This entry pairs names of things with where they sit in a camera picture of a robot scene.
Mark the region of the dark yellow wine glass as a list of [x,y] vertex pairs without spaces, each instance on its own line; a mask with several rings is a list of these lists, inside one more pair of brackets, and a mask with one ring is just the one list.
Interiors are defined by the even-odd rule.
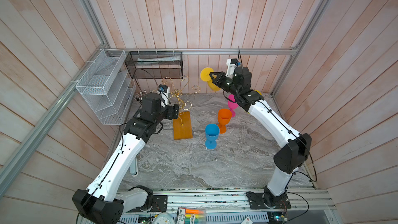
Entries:
[[213,92],[218,92],[220,90],[219,87],[217,87],[213,82],[212,82],[212,78],[210,76],[210,73],[214,72],[214,70],[210,67],[206,67],[204,69],[202,69],[201,73],[200,73],[200,78],[202,81],[206,82],[209,86],[209,88],[213,91]]

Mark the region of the pink wine glass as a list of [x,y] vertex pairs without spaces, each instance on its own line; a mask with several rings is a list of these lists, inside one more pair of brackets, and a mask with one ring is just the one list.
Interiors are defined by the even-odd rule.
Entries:
[[232,114],[232,118],[234,118],[236,116],[235,110],[239,107],[239,105],[236,103],[235,97],[232,94],[228,96],[228,107]]

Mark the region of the orange wine glass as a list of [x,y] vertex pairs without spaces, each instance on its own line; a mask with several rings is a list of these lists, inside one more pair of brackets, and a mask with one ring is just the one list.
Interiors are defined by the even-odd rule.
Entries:
[[224,134],[227,131],[226,125],[230,122],[232,113],[229,109],[223,108],[218,112],[218,127],[220,134]]

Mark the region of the blue wine glass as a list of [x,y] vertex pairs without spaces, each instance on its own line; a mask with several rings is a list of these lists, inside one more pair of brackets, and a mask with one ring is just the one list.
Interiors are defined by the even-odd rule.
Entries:
[[217,147],[217,139],[220,134],[220,129],[219,127],[214,124],[208,124],[205,128],[205,147],[209,150],[213,150]]

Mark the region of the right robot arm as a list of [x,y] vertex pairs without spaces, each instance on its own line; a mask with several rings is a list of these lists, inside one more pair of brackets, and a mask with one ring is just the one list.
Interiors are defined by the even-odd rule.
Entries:
[[264,97],[251,88],[252,74],[247,67],[236,67],[231,75],[214,72],[212,68],[201,71],[201,80],[212,83],[234,96],[235,102],[255,117],[274,137],[280,150],[274,155],[275,170],[264,188],[263,202],[268,208],[275,208],[285,199],[293,174],[310,156],[312,138],[289,126],[268,105]]

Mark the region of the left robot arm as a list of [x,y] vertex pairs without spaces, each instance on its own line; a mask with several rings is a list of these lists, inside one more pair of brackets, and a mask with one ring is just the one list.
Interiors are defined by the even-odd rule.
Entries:
[[143,96],[137,112],[123,124],[121,140],[99,175],[85,190],[78,189],[74,193],[72,201],[78,216],[95,224],[116,224],[122,214],[132,209],[152,209],[151,189],[136,186],[119,192],[119,186],[150,138],[162,131],[162,121],[177,119],[178,114],[179,105],[170,103],[167,92]]

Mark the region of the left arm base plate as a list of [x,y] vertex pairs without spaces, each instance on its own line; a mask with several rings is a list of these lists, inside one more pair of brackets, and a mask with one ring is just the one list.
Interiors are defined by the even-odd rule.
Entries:
[[128,213],[149,213],[149,212],[165,212],[167,211],[167,195],[150,196],[149,200],[142,207],[134,208]]

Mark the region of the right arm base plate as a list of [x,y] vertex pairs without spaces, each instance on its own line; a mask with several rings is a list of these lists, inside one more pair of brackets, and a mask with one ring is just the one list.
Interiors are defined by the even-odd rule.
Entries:
[[274,196],[270,192],[255,193],[248,191],[245,193],[250,209],[290,209],[291,203],[287,193],[281,196]]

